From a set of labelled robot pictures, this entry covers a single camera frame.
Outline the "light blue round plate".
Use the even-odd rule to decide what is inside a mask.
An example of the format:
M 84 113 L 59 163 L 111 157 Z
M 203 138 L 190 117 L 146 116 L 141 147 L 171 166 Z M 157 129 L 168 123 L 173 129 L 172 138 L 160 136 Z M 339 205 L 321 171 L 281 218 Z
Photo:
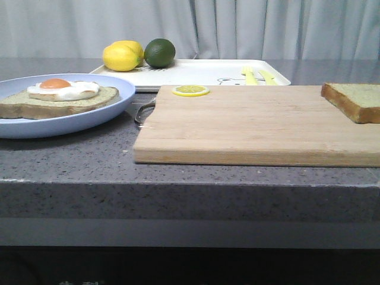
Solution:
M 120 115 L 135 96 L 135 86 L 127 80 L 107 75 L 77 73 L 35 75 L 5 80 L 1 82 L 1 98 L 6 98 L 50 78 L 61 78 L 68 81 L 94 81 L 101 86 L 115 87 L 119 90 L 119 100 L 96 110 L 58 118 L 1 119 L 2 139 L 46 138 L 89 129 Z

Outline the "fried egg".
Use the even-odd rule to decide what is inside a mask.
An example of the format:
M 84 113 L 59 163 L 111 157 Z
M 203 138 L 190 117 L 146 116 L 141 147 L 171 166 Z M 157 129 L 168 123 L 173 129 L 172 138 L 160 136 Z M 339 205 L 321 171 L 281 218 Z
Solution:
M 67 81 L 51 78 L 27 88 L 29 98 L 62 102 L 89 99 L 98 95 L 100 86 L 95 82 Z

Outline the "bread slice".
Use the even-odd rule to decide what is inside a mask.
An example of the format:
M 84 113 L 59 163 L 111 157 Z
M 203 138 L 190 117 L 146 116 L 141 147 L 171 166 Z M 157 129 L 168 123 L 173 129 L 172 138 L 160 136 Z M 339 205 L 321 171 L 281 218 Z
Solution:
M 25 90 L 1 100 L 2 119 L 49 119 L 96 110 L 119 101 L 115 87 L 100 87 L 99 94 L 75 101 L 43 101 L 32 99 Z
M 354 123 L 379 123 L 379 84 L 324 83 L 321 96 Z

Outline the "white bear tray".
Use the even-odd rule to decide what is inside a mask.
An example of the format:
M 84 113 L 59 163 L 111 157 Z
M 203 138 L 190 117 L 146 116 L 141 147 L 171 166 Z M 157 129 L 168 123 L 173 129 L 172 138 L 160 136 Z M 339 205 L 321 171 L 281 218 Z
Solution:
M 244 67 L 250 67 L 260 85 L 266 84 L 262 72 L 269 73 L 280 86 L 291 84 L 267 62 L 251 59 L 177 59 L 168 68 L 154 69 L 144 64 L 128 72 L 112 71 L 102 65 L 92 73 L 123 78 L 140 92 L 156 92 L 162 85 L 242 86 L 245 84 Z

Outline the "yellow lemon slice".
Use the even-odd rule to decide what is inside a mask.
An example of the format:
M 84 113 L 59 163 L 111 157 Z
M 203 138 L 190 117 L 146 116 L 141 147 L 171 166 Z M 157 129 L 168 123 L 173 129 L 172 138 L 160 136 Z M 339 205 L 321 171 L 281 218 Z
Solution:
M 210 90 L 203 85 L 179 85 L 172 88 L 172 93 L 182 97 L 198 97 L 206 95 Z

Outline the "yellow plastic fork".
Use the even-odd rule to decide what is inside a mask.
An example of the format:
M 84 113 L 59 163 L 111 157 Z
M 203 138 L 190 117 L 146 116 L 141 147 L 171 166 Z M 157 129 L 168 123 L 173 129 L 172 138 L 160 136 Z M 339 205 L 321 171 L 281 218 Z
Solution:
M 254 76 L 254 71 L 251 66 L 243 66 L 241 74 L 245 76 L 246 86 L 257 86 L 258 80 Z

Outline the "green lime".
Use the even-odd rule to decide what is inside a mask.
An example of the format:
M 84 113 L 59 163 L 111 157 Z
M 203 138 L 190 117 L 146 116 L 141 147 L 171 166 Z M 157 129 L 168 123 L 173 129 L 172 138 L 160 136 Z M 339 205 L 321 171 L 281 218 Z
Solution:
M 174 61 L 176 49 L 174 44 L 167 39 L 154 39 L 144 51 L 146 63 L 153 68 L 168 67 Z

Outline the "yellow plastic knife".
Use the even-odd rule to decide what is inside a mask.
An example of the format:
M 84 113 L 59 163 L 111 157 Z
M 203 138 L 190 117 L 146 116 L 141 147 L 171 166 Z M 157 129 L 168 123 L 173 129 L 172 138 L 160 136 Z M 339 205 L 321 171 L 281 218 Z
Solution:
M 270 72 L 261 69 L 258 71 L 258 73 L 260 75 L 259 80 L 264 82 L 267 86 L 277 86 L 278 85 L 278 83 L 275 80 L 275 76 L 273 76 L 273 74 L 271 74 Z

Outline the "wooden cutting board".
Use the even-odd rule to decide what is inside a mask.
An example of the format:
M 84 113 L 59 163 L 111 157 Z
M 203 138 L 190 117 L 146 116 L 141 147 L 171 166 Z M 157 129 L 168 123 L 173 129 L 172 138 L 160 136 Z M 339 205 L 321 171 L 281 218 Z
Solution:
M 352 122 L 318 85 L 218 85 L 199 97 L 164 85 L 133 155 L 139 163 L 377 167 L 379 125 Z

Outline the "rear yellow lemon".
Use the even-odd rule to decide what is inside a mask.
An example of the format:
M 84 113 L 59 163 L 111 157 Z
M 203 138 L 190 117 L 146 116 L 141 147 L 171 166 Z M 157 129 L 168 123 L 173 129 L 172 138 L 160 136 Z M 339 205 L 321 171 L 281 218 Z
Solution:
M 138 55 L 138 65 L 136 65 L 136 68 L 142 67 L 144 63 L 144 50 L 143 47 L 139 42 L 133 41 L 133 40 L 120 40 L 113 42 L 111 44 L 112 47 L 114 46 L 127 46 L 130 49 L 134 51 L 136 55 Z

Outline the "front yellow lemon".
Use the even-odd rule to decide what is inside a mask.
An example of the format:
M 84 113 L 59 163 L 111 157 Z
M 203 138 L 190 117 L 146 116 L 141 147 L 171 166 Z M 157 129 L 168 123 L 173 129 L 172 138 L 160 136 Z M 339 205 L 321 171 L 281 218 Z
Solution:
M 103 50 L 103 63 L 112 71 L 127 72 L 140 64 L 139 54 L 130 47 L 109 45 Z

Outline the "grey curtain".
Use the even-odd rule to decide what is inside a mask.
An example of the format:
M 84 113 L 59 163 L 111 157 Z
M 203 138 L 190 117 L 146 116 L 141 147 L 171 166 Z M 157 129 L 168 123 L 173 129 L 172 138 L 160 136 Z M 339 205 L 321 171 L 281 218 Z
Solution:
M 99 58 L 165 38 L 181 59 L 379 58 L 378 1 L 2 1 L 1 56 Z

